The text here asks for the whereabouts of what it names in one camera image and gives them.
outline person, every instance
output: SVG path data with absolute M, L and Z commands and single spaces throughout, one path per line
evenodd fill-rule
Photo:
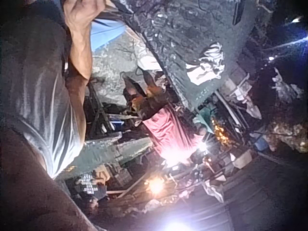
M 91 22 L 105 5 L 66 0 L 61 8 L 40 0 L 1 24 L 1 230 L 96 230 L 52 178 L 84 143 Z
M 142 72 L 147 84 L 146 97 L 129 77 L 123 76 L 126 92 L 132 98 L 132 108 L 150 131 L 154 148 L 161 157 L 170 164 L 192 164 L 190 156 L 197 150 L 206 128 L 198 123 L 195 127 L 197 134 L 191 132 L 167 102 L 163 89 L 155 84 L 151 74 L 144 70 Z

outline red cloth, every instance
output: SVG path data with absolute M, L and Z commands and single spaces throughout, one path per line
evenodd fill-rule
M 153 134 L 152 141 L 159 155 L 171 161 L 189 158 L 198 147 L 203 136 L 190 137 L 171 106 L 166 105 L 143 123 Z

